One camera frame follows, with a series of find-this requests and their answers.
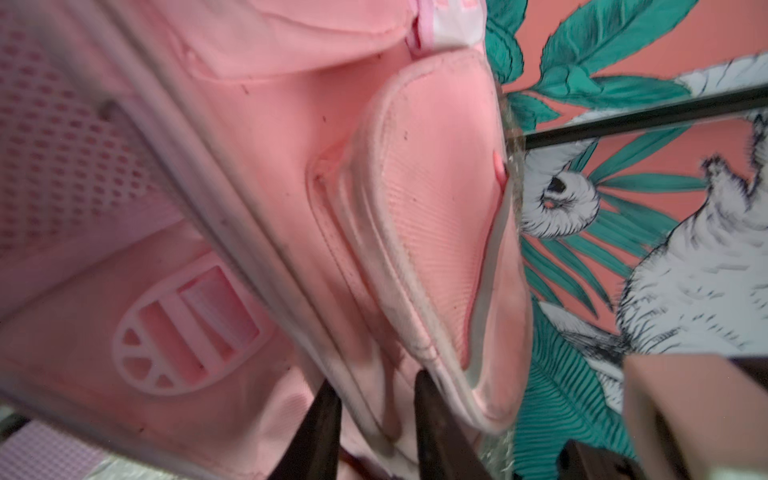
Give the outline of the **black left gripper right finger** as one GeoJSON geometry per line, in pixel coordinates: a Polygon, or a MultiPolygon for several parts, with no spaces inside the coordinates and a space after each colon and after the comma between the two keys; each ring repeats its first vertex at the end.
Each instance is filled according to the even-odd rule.
{"type": "Polygon", "coordinates": [[[491,480],[426,370],[416,375],[414,394],[419,478],[491,480]]]}

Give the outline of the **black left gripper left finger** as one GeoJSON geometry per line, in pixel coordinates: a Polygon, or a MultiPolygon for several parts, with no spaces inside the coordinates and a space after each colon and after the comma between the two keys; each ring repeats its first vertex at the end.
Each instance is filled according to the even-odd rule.
{"type": "Polygon", "coordinates": [[[337,478],[342,401],[328,381],[318,390],[308,412],[269,480],[335,480],[337,478]]]}

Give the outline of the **pink student backpack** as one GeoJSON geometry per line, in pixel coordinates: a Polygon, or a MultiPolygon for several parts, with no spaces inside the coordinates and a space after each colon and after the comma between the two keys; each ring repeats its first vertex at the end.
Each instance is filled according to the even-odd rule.
{"type": "Polygon", "coordinates": [[[482,1],[15,1],[1,398],[196,479],[265,479],[321,391],[344,477],[415,479],[531,363],[482,1]]]}

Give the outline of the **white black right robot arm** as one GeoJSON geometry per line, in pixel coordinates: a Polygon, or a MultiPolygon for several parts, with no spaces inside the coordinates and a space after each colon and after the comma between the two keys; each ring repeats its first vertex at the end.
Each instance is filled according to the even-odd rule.
{"type": "Polygon", "coordinates": [[[647,478],[766,478],[766,358],[635,355],[623,370],[623,416],[647,478]]]}

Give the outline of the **black right corner frame post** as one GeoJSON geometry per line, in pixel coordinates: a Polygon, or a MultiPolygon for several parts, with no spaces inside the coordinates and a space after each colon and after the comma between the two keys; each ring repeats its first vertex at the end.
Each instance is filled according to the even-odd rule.
{"type": "Polygon", "coordinates": [[[534,150],[639,130],[676,127],[699,120],[729,116],[766,107],[767,86],[761,85],[528,133],[523,138],[527,149],[534,150]]]}

